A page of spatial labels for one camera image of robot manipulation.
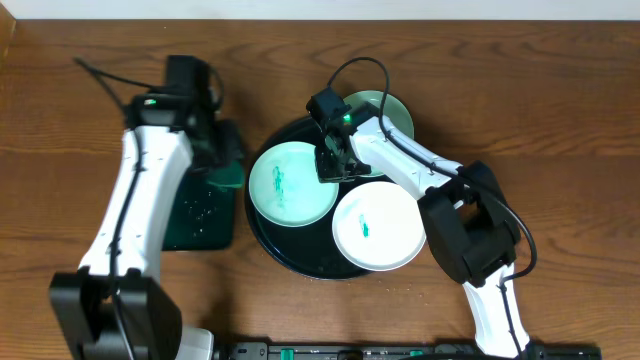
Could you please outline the green sponge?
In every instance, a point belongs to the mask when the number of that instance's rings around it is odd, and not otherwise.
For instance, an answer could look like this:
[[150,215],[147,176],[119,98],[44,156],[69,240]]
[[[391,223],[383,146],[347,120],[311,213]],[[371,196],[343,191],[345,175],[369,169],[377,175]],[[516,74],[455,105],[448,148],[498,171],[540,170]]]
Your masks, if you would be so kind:
[[242,188],[245,183],[243,165],[238,161],[232,161],[225,167],[211,169],[206,175],[206,182],[218,188]]

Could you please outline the light green plate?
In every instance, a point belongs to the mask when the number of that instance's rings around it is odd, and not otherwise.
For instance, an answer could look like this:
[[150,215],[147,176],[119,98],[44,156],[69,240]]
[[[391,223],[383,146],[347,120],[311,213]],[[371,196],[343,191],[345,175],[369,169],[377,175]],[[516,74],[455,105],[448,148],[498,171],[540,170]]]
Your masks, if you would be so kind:
[[256,160],[249,175],[249,197],[260,215],[285,227],[320,220],[335,204],[339,185],[319,181],[316,146],[301,141],[277,144]]
[[[377,90],[363,90],[353,93],[344,99],[347,105],[353,110],[357,109],[365,102],[376,107],[380,105],[383,93]],[[415,136],[415,128],[413,119],[406,106],[396,97],[389,94],[386,97],[384,106],[384,115],[389,117],[393,125],[403,134],[413,139]]]

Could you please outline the light green plate back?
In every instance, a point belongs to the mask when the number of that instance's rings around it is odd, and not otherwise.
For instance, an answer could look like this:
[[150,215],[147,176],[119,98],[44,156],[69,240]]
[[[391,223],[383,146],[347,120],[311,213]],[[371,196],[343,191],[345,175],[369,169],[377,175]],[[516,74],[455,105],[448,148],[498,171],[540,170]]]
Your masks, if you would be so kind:
[[[353,110],[357,109],[365,102],[376,107],[380,105],[383,93],[377,90],[363,90],[353,93],[344,99],[347,105]],[[403,134],[413,139],[415,136],[415,128],[413,119],[406,106],[396,97],[389,94],[386,97],[384,106],[384,115],[389,117],[393,125]]]

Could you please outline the white plate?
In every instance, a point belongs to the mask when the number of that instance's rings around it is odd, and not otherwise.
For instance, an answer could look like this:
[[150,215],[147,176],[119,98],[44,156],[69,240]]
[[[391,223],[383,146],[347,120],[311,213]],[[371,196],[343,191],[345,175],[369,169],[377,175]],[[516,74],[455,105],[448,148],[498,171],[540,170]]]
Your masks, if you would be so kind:
[[426,244],[417,201],[391,182],[369,182],[338,203],[332,235],[340,253],[354,265],[391,271],[413,260]]

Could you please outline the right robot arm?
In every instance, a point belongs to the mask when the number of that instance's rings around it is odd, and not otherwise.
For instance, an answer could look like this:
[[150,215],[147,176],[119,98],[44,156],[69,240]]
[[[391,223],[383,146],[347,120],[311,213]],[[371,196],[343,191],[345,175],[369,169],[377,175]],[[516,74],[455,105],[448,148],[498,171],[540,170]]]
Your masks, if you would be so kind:
[[524,358],[530,338],[513,282],[533,268],[516,271],[515,247],[533,237],[489,167],[434,154],[398,130],[380,106],[352,109],[337,98],[310,100],[306,109],[323,136],[320,181],[351,181],[375,168],[412,195],[434,259],[465,290],[477,346],[489,356]]

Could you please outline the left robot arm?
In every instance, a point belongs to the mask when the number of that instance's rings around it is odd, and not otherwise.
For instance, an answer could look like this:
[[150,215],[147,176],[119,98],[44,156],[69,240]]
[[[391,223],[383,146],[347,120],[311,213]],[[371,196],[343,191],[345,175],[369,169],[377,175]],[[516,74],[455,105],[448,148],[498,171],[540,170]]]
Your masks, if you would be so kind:
[[236,162],[237,126],[217,119],[208,95],[146,93],[123,112],[102,224],[78,269],[53,275],[51,306],[75,359],[211,359],[213,334],[184,324],[160,285],[161,252],[184,176]]

